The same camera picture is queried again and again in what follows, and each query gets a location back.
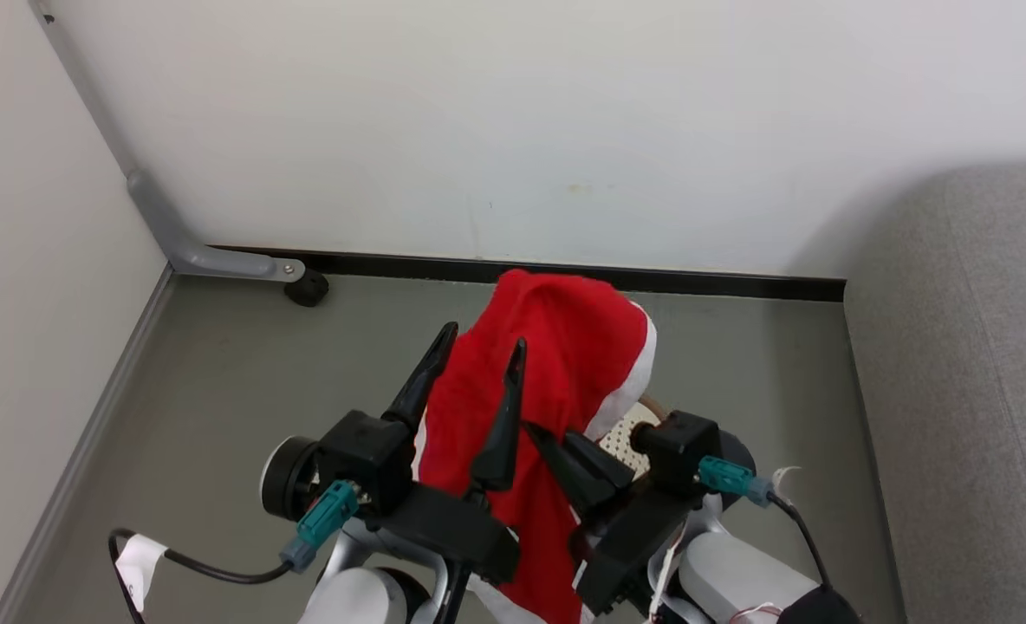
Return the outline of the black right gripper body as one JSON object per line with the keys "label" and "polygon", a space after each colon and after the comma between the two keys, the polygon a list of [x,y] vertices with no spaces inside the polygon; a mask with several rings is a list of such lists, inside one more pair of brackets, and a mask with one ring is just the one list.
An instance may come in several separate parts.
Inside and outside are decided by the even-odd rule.
{"label": "black right gripper body", "polygon": [[646,489],[634,495],[596,541],[587,540],[579,554],[581,575],[576,595],[593,616],[608,614],[616,604],[631,601],[648,614],[653,582],[648,566],[682,526],[690,510],[702,506],[704,488],[690,497]]}

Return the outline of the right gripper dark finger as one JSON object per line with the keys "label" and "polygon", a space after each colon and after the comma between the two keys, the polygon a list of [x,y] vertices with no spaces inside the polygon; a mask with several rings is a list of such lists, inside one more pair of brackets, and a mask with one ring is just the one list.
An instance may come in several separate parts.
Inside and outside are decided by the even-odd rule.
{"label": "right gripper dark finger", "polygon": [[565,432],[563,450],[593,478],[604,479],[613,489],[628,488],[634,481],[635,470],[632,467],[624,465],[608,450],[580,432]]}
{"label": "right gripper dark finger", "polygon": [[560,436],[534,423],[523,424],[523,429],[575,513],[593,512],[607,501],[607,482],[597,478]]}

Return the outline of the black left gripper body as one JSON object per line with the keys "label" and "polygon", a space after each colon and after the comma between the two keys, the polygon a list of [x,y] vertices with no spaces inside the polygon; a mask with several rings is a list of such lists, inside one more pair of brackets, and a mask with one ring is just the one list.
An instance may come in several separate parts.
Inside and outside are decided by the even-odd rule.
{"label": "black left gripper body", "polygon": [[367,506],[366,522],[498,585],[516,577],[521,550],[510,529],[483,507],[441,490],[413,483],[390,510]]}

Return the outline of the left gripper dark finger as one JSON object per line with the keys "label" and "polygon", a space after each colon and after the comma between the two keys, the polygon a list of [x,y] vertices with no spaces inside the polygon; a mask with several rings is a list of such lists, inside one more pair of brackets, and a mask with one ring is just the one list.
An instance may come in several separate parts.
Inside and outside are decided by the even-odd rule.
{"label": "left gripper dark finger", "polygon": [[503,395],[490,423],[488,438],[471,463],[471,495],[508,492],[516,482],[518,435],[527,366],[528,343],[520,337],[502,376]]}
{"label": "left gripper dark finger", "polygon": [[411,434],[418,433],[419,422],[425,414],[434,384],[450,359],[458,329],[457,322],[447,322],[438,332],[405,385],[381,415],[383,421],[402,423]]}

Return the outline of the red and white garment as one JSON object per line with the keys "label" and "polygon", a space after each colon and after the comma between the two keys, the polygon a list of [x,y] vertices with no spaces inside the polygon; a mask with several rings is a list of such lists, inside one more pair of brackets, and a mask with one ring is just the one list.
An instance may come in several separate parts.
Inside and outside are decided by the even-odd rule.
{"label": "red and white garment", "polygon": [[[477,322],[455,340],[435,382],[419,427],[419,482],[466,493],[518,340],[526,343],[523,422],[557,438],[577,431],[599,441],[646,391],[657,335],[647,312],[607,282],[503,274]],[[568,552],[576,516],[528,435],[518,438],[513,488],[489,500],[521,548],[514,581],[496,588],[473,576],[469,584],[497,624],[585,624]]]}

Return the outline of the beige plastic laundry basket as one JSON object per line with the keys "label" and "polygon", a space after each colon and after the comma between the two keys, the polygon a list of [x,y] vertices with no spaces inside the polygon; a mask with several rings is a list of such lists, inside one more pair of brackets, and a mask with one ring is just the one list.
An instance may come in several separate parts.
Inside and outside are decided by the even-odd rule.
{"label": "beige plastic laundry basket", "polygon": [[634,449],[633,433],[644,424],[658,426],[665,418],[664,408],[652,398],[652,395],[645,393],[640,396],[635,406],[629,408],[624,418],[613,426],[611,431],[599,442],[599,446],[608,451],[613,458],[618,459],[629,470],[634,471],[635,478],[644,477],[649,470],[649,459],[644,452]]}

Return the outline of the black caster foot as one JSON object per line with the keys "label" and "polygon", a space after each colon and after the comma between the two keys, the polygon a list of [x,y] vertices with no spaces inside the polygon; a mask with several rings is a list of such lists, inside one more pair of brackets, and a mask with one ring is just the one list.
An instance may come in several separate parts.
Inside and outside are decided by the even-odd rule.
{"label": "black caster foot", "polygon": [[315,308],[326,299],[330,291],[327,278],[320,272],[305,269],[294,282],[284,284],[283,292],[299,307]]}

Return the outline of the black baseboard strip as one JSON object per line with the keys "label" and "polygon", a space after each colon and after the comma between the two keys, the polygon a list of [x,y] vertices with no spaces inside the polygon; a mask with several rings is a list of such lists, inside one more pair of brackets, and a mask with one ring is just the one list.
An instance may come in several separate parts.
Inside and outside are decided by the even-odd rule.
{"label": "black baseboard strip", "polygon": [[402,254],[295,251],[260,246],[229,246],[229,251],[266,254],[303,261],[315,271],[340,276],[383,277],[441,282],[494,284],[514,270],[541,274],[583,276],[611,284],[625,292],[655,295],[726,296],[802,302],[842,302],[847,282],[802,276],[676,271],[628,266],[532,263]]}

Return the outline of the grey fabric sofa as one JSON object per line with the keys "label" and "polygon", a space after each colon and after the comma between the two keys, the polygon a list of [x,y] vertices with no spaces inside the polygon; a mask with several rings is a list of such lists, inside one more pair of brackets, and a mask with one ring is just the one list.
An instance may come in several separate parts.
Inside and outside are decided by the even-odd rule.
{"label": "grey fabric sofa", "polygon": [[843,296],[909,624],[1026,624],[1026,163],[889,203]]}

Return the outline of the grey metal frame leg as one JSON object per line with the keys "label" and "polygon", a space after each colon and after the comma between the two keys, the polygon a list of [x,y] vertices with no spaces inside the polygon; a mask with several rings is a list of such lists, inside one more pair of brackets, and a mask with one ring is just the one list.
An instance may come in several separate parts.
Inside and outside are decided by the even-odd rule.
{"label": "grey metal frame leg", "polygon": [[201,240],[177,213],[175,203],[156,178],[140,164],[50,1],[27,0],[27,3],[124,174],[127,193],[152,233],[153,240],[165,254],[170,268],[192,276],[283,283],[292,283],[306,276],[306,265],[302,261],[278,259],[267,254],[221,250]]}

